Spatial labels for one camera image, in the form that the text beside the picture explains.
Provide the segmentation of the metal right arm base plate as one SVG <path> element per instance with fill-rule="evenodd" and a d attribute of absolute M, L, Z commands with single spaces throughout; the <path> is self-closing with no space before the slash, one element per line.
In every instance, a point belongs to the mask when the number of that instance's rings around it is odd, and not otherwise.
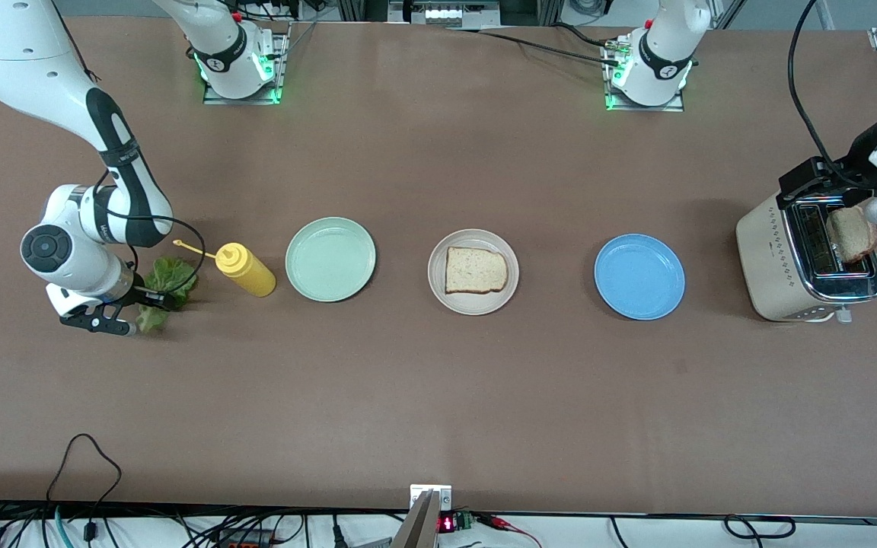
<path fill-rule="evenodd" d="M 194 52 L 204 82 L 206 105 L 281 103 L 289 58 L 289 35 L 239 22 L 239 37 L 228 51 L 203 59 Z"/>

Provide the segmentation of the toasted bread slice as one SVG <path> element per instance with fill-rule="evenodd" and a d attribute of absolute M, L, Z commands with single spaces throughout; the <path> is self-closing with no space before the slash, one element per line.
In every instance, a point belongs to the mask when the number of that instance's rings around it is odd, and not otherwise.
<path fill-rule="evenodd" d="M 877 247 L 877 226 L 867 221 L 862 207 L 835 209 L 828 215 L 825 226 L 842 263 L 857 263 Z"/>
<path fill-rule="evenodd" d="M 445 294 L 485 295 L 504 290 L 509 280 L 507 260 L 479 247 L 446 250 Z"/>

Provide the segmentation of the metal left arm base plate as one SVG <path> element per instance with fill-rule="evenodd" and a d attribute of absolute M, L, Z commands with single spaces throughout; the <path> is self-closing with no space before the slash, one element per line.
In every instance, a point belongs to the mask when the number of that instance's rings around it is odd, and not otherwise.
<path fill-rule="evenodd" d="M 681 112 L 682 90 L 693 68 L 693 60 L 645 62 L 638 41 L 630 34 L 606 41 L 600 48 L 602 59 L 613 65 L 602 67 L 605 105 L 608 110 L 647 110 Z"/>

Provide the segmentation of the red clip lead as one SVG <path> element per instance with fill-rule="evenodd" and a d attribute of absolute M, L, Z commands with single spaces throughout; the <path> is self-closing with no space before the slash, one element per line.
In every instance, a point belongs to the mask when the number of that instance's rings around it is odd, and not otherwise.
<path fill-rule="evenodd" d="M 502 533 L 522 535 L 523 537 L 526 537 L 533 541 L 537 548 L 544 548 L 539 539 L 534 537 L 534 535 L 526 533 L 525 530 L 516 527 L 514 524 L 509 523 L 509 521 L 501 519 L 501 517 L 481 512 L 474 512 L 473 517 L 474 520 L 478 521 L 478 523 L 480 524 L 483 524 L 483 526 L 494 528 L 494 530 L 502 531 Z"/>

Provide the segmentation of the white lit device box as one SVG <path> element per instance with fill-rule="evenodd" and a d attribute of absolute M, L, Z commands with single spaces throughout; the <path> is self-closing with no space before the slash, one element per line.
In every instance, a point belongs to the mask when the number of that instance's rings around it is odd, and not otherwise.
<path fill-rule="evenodd" d="M 387 0 L 387 21 L 465 30 L 502 22 L 498 0 Z"/>

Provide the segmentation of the beige chrome two-slot toaster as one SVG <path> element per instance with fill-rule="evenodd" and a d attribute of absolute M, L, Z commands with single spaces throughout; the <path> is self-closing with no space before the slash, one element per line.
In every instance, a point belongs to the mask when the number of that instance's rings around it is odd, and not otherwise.
<path fill-rule="evenodd" d="M 804 198 L 780 208 L 774 193 L 735 226 L 753 308 L 773 322 L 850 322 L 850 308 L 877 298 L 877 256 L 840 259 L 826 221 L 844 207 L 839 196 Z"/>

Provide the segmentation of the beige plate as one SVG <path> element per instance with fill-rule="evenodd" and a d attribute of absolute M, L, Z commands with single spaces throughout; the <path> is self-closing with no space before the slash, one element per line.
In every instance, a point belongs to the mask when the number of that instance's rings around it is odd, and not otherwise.
<path fill-rule="evenodd" d="M 485 295 L 445 294 L 446 250 L 449 247 L 479 247 L 502 254 L 509 270 L 504 290 Z M 521 268 L 514 250 L 504 239 L 490 231 L 464 229 L 449 234 L 436 245 L 429 257 L 427 274 L 432 293 L 445 307 L 467 316 L 483 316 L 497 311 L 512 298 L 518 288 Z"/>

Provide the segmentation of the blue plate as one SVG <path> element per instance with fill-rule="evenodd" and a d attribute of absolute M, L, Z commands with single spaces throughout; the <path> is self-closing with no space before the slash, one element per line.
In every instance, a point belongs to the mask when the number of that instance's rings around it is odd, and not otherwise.
<path fill-rule="evenodd" d="M 606 242 L 592 268 L 602 301 L 630 320 L 658 320 L 678 309 L 686 276 L 675 252 L 646 234 L 623 234 Z"/>

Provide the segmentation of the mint green plate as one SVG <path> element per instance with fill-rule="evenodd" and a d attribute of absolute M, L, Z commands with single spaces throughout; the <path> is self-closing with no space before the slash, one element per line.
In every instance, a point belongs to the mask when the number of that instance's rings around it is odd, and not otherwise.
<path fill-rule="evenodd" d="M 327 216 L 303 226 L 290 240 L 285 274 L 310 301 L 345 301 L 358 294 L 375 273 L 375 240 L 362 225 Z"/>

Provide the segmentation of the green lettuce leaf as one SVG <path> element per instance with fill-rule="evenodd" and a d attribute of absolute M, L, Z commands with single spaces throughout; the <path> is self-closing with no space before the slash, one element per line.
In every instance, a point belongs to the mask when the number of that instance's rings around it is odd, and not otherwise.
<path fill-rule="evenodd" d="M 143 277 L 143 288 L 163 295 L 159 306 L 140 305 L 136 323 L 140 333 L 160 329 L 168 316 L 188 302 L 189 295 L 198 283 L 198 275 L 192 264 L 172 256 L 161 256 L 153 262 L 149 274 Z"/>

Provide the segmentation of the yellow squeeze bottle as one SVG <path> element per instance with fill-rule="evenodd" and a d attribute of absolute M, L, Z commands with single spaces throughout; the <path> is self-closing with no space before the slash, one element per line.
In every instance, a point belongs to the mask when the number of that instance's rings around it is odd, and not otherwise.
<path fill-rule="evenodd" d="M 277 278 L 274 273 L 244 245 L 232 242 L 221 246 L 215 253 L 208 253 L 189 246 L 181 239 L 173 240 L 173 244 L 214 260 L 216 268 L 223 275 L 250 295 L 265 298 L 276 290 Z"/>

